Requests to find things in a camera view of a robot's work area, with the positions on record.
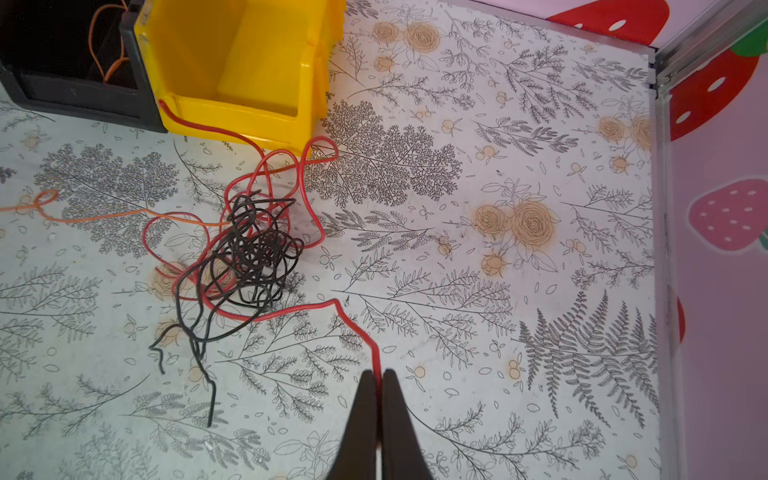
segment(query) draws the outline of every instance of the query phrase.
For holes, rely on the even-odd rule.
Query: floral patterned surface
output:
[[[281,306],[337,297],[400,378],[435,478],[659,476],[647,58],[439,2],[354,2],[308,169],[329,239]],[[217,217],[252,151],[3,102],[0,204]],[[277,189],[295,181],[283,175]],[[144,215],[2,214],[8,478],[323,478],[369,353],[331,312],[214,345],[173,321]],[[316,238],[296,210],[296,235]],[[199,227],[149,243],[187,265]],[[217,328],[232,325],[218,319]]]

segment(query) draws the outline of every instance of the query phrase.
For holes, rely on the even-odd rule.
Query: yellow plastic bin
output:
[[[300,152],[327,112],[344,0],[147,0],[134,28],[156,99],[187,121]],[[163,124],[175,134],[231,137]]]

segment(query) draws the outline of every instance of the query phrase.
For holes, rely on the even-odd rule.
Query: tangled black wire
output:
[[[160,371],[165,374],[163,350],[157,345],[173,329],[181,329],[187,334],[197,367],[211,385],[209,427],[214,419],[216,383],[203,366],[207,344],[239,332],[259,316],[270,312],[273,304],[281,300],[286,278],[296,268],[304,250],[304,242],[285,231],[288,208],[294,203],[296,200],[293,198],[274,200],[260,197],[259,191],[238,194],[232,199],[232,214],[227,218],[232,223],[231,227],[216,237],[215,244],[203,259],[175,280],[173,297],[177,322],[164,329],[150,349],[159,353]],[[189,280],[195,285],[191,298],[181,296],[180,292],[181,286]],[[184,321],[182,300],[197,301],[197,315],[189,325]],[[249,309],[250,318],[225,333],[210,336],[214,316],[226,304],[237,306],[240,310]]]

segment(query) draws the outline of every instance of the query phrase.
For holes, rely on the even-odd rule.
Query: green strawberry leaf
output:
[[[730,50],[740,57],[759,57],[768,51],[768,20],[742,38]]]

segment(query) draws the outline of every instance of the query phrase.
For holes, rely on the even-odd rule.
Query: red wire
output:
[[[336,146],[335,142],[333,142],[328,137],[315,137],[315,138],[311,139],[306,144],[300,159],[297,159],[296,155],[294,155],[292,152],[290,152],[288,150],[275,150],[275,151],[272,151],[269,154],[265,155],[264,154],[264,150],[262,150],[261,147],[259,147],[259,145],[257,145],[255,142],[253,142],[248,137],[245,137],[245,136],[243,136],[241,134],[238,134],[236,132],[233,132],[233,131],[225,130],[223,128],[210,127],[210,126],[207,126],[207,125],[196,124],[194,122],[186,121],[186,120],[184,120],[182,118],[179,118],[176,114],[174,114],[170,110],[168,105],[165,103],[165,101],[159,100],[157,103],[160,105],[160,108],[164,111],[164,113],[172,121],[174,121],[174,122],[176,122],[176,123],[178,123],[180,125],[183,125],[185,127],[194,128],[196,130],[209,131],[209,132],[212,132],[212,133],[223,134],[223,135],[228,135],[230,137],[237,138],[238,140],[241,140],[241,141],[249,144],[260,155],[260,161],[259,161],[256,169],[253,171],[253,173],[245,174],[245,175],[243,175],[241,177],[236,178],[235,180],[232,180],[232,182],[230,182],[230,184],[227,185],[227,188],[224,190],[224,204],[225,204],[225,208],[224,208],[224,210],[221,213],[221,219],[222,220],[224,219],[226,214],[231,214],[232,213],[232,208],[231,208],[231,205],[230,205],[230,192],[238,184],[240,184],[241,182],[243,182],[245,180],[248,180],[248,186],[247,186],[246,192],[247,192],[247,194],[250,195],[253,192],[253,185],[256,183],[257,178],[259,176],[264,176],[265,180],[266,180],[266,185],[267,185],[267,194],[259,194],[259,195],[261,197],[274,199],[271,175],[277,174],[279,172],[283,172],[283,171],[286,171],[286,170],[291,170],[291,169],[295,168],[296,169],[296,184],[293,186],[293,189],[291,189],[291,191],[286,195],[286,198],[292,197],[298,191],[300,193],[300,195],[301,195],[302,202],[304,204],[304,207],[306,208],[307,213],[309,213],[309,215],[312,218],[313,222],[315,223],[315,225],[317,226],[318,230],[320,231],[320,238],[318,240],[312,242],[312,243],[309,243],[309,244],[305,245],[304,248],[316,247],[316,246],[320,245],[326,239],[326,232],[323,229],[323,225],[320,222],[318,216],[315,214],[314,210],[312,209],[312,205],[310,204],[310,199],[306,195],[306,185],[304,184],[304,168],[305,168],[305,166],[307,164],[318,164],[318,163],[324,163],[324,162],[330,162],[330,161],[336,160],[339,157],[339,148]],[[315,159],[315,160],[310,160],[309,159],[309,155],[310,155],[310,151],[312,150],[313,147],[315,147],[315,148],[323,148],[322,146],[317,145],[319,142],[326,142],[329,145],[329,147],[333,149],[333,152],[334,152],[333,156],[331,156],[331,157],[323,157],[323,158]],[[267,161],[270,158],[275,157],[275,156],[277,156],[279,154],[286,154],[286,155],[288,155],[293,164],[288,165],[286,167],[277,168],[275,170],[270,170]],[[269,207],[266,208],[265,210],[271,212],[273,209],[275,209],[277,207],[285,207],[285,204],[281,203],[281,202],[274,202],[274,204],[270,204]],[[189,213],[186,213],[186,212],[172,212],[169,215],[188,215],[190,217],[195,217],[198,220],[200,220],[200,218],[197,217],[196,215],[189,214]],[[287,210],[286,210],[285,215],[286,215],[286,217],[288,219],[288,222],[289,222],[289,231],[290,231],[290,216],[288,215],[288,211]],[[271,218],[269,218],[268,216],[265,216],[265,217],[266,217],[265,220],[271,221]],[[155,217],[155,218],[151,219],[149,222],[147,222],[147,225],[144,227],[144,231],[143,231],[143,233],[141,235],[141,241],[144,244],[144,247],[147,249],[147,251],[154,258],[159,260],[163,265],[168,267],[170,269],[170,271],[172,271],[172,272],[173,271],[179,271],[179,274],[175,277],[176,280],[174,281],[174,285],[172,286],[172,290],[171,290],[171,291],[175,292],[175,291],[177,291],[176,288],[177,288],[177,284],[180,281],[180,279],[183,276],[185,276],[186,273],[189,273],[192,269],[197,268],[200,263],[205,261],[205,259],[208,256],[208,253],[213,249],[213,247],[217,244],[217,242],[232,227],[228,227],[226,230],[222,230],[222,227],[219,227],[219,233],[213,239],[210,238],[210,234],[207,232],[207,229],[206,229],[207,245],[206,245],[205,250],[200,255],[200,257],[197,259],[197,262],[195,262],[194,265],[192,265],[189,268],[187,268],[184,272],[181,272],[178,267],[168,263],[167,261],[163,260],[159,255],[157,255],[149,247],[149,245],[147,243],[147,232],[149,231],[149,228],[152,225],[152,223],[154,223],[155,221],[158,221],[159,219],[160,219],[159,217]],[[190,276],[187,276],[187,278],[191,278],[193,283],[198,284],[200,282],[200,273],[197,272],[197,275],[190,275]],[[182,300],[190,300],[190,301],[197,301],[197,299],[183,298],[183,297],[180,297],[180,299],[182,299]],[[203,300],[203,302],[204,302],[206,307],[208,307],[209,309],[213,309],[214,308],[213,303],[210,301],[210,298],[208,298],[207,295],[203,295],[203,299],[202,300]],[[300,312],[300,311],[304,311],[304,310],[320,310],[320,309],[326,308],[328,306],[334,306],[336,308],[336,313],[339,315],[339,317],[345,323],[345,325],[347,325],[354,333],[356,333],[363,340],[363,342],[365,342],[366,345],[368,345],[368,347],[371,349],[371,360],[372,360],[373,375],[376,378],[376,385],[378,387],[379,394],[380,394],[380,392],[381,392],[380,387],[381,387],[381,381],[382,381],[382,368],[381,368],[381,357],[380,357],[380,352],[379,352],[379,346],[371,338],[371,336],[368,335],[368,333],[365,332],[365,330],[360,328],[360,326],[357,323],[353,322],[346,315],[346,313],[344,313],[344,310],[343,310],[343,308],[341,306],[341,302],[338,299],[331,299],[331,300],[328,300],[328,301],[323,302],[323,303],[310,303],[310,304],[306,304],[306,305],[292,306],[292,307],[284,309],[284,310],[280,310],[280,311],[277,311],[277,312],[272,312],[272,313],[268,313],[268,314],[259,316],[256,319],[254,319],[253,321],[254,322],[264,322],[266,320],[273,319],[273,318],[276,318],[278,316],[288,315],[288,314],[291,314],[291,313]],[[236,313],[227,312],[226,310],[217,310],[217,314],[219,314],[221,316],[224,316],[225,318],[236,320],[236,321],[240,321],[240,322],[246,322],[246,321],[250,320],[250,316],[239,315],[239,314],[236,314]]]

